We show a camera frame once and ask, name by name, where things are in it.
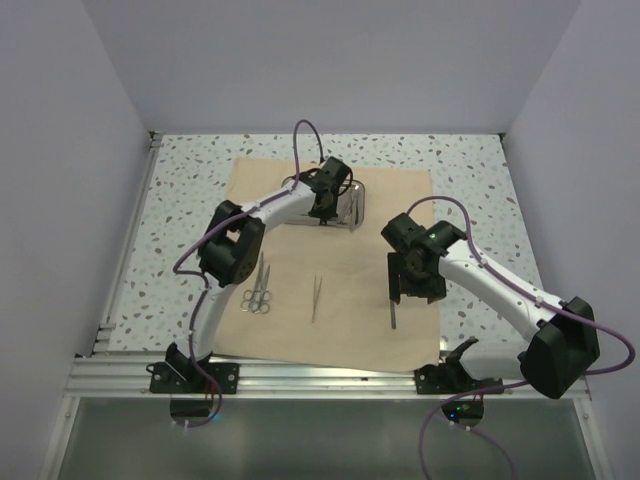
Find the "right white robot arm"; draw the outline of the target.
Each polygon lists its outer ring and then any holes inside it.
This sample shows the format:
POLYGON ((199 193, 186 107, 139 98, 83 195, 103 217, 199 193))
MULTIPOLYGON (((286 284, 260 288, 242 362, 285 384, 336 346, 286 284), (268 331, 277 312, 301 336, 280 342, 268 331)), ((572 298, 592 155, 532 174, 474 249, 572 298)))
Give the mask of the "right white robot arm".
POLYGON ((527 382, 542 395, 559 399, 599 358, 592 307, 579 297, 566 302, 541 291, 483 252, 451 223, 430 228, 401 213, 381 231, 387 255, 389 299, 404 297, 434 303, 449 283, 463 287, 488 305, 520 334, 521 346, 484 345, 465 340, 438 365, 420 369, 445 393, 464 393, 502 380, 527 382))

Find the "steel scalpel handle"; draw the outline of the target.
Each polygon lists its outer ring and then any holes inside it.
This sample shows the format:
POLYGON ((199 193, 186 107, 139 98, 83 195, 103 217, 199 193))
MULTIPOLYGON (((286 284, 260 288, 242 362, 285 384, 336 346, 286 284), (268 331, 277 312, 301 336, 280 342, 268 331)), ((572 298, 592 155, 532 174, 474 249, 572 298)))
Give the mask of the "steel scalpel handle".
POLYGON ((397 329, 397 312, 396 312, 396 303, 393 300, 390 300, 390 323, 391 329, 397 329))

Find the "beige cloth wrap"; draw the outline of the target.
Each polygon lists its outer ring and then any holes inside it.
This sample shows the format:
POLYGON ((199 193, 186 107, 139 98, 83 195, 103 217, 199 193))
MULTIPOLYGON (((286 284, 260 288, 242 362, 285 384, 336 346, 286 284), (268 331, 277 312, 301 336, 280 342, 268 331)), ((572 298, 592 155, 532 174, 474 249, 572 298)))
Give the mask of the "beige cloth wrap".
POLYGON ((381 231, 389 220, 432 193, 426 170, 355 167, 365 185, 363 224, 353 232, 327 226, 281 225, 266 234, 271 266, 267 314, 241 310, 237 287, 222 315, 212 348, 231 355, 301 364, 404 373, 437 361, 437 305, 403 298, 391 329, 387 254, 381 231), (323 278, 311 322, 314 277, 323 278))

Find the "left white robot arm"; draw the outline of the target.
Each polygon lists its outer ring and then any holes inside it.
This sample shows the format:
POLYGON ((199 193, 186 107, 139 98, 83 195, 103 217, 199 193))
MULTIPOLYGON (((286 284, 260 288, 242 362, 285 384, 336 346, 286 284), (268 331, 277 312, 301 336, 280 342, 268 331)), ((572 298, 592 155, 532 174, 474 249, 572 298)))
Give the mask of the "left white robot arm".
POLYGON ((185 337, 172 343, 165 356, 172 379, 182 390, 197 392, 205 381, 213 380, 204 362, 212 354, 213 339, 232 294, 258 265, 266 234, 302 215, 320 223, 335 217, 338 199, 353 179, 349 166, 330 157, 318 167, 296 171, 263 198, 242 204, 226 200, 217 206, 203 236, 173 267, 177 275, 203 281, 185 337))

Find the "steel surgical scissors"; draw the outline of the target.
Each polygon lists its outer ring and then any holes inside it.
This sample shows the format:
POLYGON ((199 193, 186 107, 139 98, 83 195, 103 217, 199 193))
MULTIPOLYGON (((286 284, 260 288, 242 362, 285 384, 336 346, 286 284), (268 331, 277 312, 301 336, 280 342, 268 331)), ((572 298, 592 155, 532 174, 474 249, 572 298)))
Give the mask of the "steel surgical scissors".
POLYGON ((243 293, 243 299, 240 305, 240 308, 244 312, 248 312, 252 309, 256 301, 260 296, 260 286, 262 280, 263 270, 259 269, 256 274, 256 278, 251 289, 247 289, 243 293))
POLYGON ((268 265, 261 278, 261 283, 259 284, 259 287, 257 289, 256 301, 251 307, 251 311, 253 313, 267 314, 270 311, 269 301, 271 298, 271 292, 268 290, 270 272, 271 266, 268 265))

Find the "steel tweezers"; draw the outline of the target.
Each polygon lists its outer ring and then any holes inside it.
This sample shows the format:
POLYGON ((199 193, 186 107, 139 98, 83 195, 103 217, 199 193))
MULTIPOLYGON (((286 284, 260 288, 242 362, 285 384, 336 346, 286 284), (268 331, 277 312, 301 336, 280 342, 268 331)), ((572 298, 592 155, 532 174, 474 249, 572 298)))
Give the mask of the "steel tweezers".
POLYGON ((323 278, 321 275, 316 275, 314 277, 313 295, 312 295, 312 314, 311 314, 312 323, 314 323, 316 319, 317 308, 318 308, 319 298, 320 298, 321 289, 322 289, 322 281, 323 281, 323 278))

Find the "steel forceps with rings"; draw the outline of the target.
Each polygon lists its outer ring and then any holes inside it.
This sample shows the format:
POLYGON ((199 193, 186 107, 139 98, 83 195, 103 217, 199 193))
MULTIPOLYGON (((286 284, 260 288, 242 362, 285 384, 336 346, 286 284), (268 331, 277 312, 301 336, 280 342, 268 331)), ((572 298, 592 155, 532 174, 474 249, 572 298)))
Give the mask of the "steel forceps with rings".
POLYGON ((271 292, 268 290, 271 266, 265 263, 264 253, 261 252, 258 262, 258 271, 251 289, 244 292, 243 305, 248 310, 260 311, 269 306, 271 292))

